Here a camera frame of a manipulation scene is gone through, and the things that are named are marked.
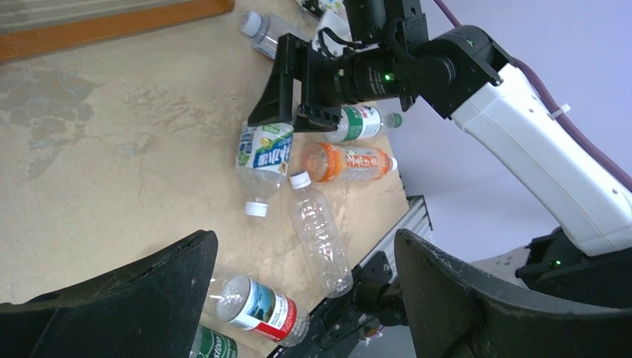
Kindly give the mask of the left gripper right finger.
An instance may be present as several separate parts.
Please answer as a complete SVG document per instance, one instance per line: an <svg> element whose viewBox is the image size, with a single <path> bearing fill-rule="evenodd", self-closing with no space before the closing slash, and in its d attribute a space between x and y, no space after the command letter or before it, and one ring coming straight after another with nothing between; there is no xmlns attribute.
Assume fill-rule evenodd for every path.
<svg viewBox="0 0 632 358"><path fill-rule="evenodd" d="M402 229L394 257L418 357L629 357L631 311L514 285Z"/></svg>

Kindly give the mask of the blue green label large bottle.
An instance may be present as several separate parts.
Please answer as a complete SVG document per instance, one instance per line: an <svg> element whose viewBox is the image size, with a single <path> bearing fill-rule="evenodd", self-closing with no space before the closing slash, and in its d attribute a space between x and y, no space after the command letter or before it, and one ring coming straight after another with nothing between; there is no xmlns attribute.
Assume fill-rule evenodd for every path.
<svg viewBox="0 0 632 358"><path fill-rule="evenodd" d="M247 215L265 217L269 199L286 182L293 135L294 127L287 123L251 127L243 122L235 168Z"/></svg>

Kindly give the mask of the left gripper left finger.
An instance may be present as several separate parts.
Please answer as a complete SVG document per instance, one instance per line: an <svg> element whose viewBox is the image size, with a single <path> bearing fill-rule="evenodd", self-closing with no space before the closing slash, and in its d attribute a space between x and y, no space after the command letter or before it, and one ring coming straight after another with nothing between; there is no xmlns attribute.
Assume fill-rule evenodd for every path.
<svg viewBox="0 0 632 358"><path fill-rule="evenodd" d="M187 357L218 253L199 230L89 280L1 305L3 357Z"/></svg>

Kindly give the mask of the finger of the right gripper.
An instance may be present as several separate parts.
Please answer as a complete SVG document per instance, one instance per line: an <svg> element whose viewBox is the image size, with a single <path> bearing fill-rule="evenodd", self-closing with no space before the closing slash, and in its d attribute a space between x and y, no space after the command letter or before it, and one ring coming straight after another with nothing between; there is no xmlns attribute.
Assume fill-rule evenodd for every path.
<svg viewBox="0 0 632 358"><path fill-rule="evenodd" d="M293 125L294 81L300 80L309 43L293 34L279 38L268 82L247 118L250 127L286 123Z"/></svg>
<svg viewBox="0 0 632 358"><path fill-rule="evenodd" d="M297 133L333 132L341 121L341 107L311 107L299 104L292 125Z"/></svg>

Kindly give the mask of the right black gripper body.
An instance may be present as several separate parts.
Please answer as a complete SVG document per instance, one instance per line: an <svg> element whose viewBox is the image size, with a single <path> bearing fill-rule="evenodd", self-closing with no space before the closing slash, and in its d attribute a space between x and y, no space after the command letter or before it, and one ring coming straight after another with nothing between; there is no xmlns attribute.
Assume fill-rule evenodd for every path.
<svg viewBox="0 0 632 358"><path fill-rule="evenodd" d="M395 54L385 48L348 51L327 57L309 49L301 104L311 107L342 107L398 98L402 111L410 108L410 95L394 71Z"/></svg>

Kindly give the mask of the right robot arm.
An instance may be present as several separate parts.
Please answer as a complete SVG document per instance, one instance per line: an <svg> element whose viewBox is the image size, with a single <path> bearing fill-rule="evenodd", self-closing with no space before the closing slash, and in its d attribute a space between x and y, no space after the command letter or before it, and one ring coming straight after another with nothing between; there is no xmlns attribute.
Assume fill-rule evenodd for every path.
<svg viewBox="0 0 632 358"><path fill-rule="evenodd" d="M583 304L631 306L631 176L554 104L541 80L484 30L455 23L430 38L418 1L346 1L350 40L335 56L280 37L252 127L337 128L344 105L423 98L477 139L551 213L516 276L534 291Z"/></svg>

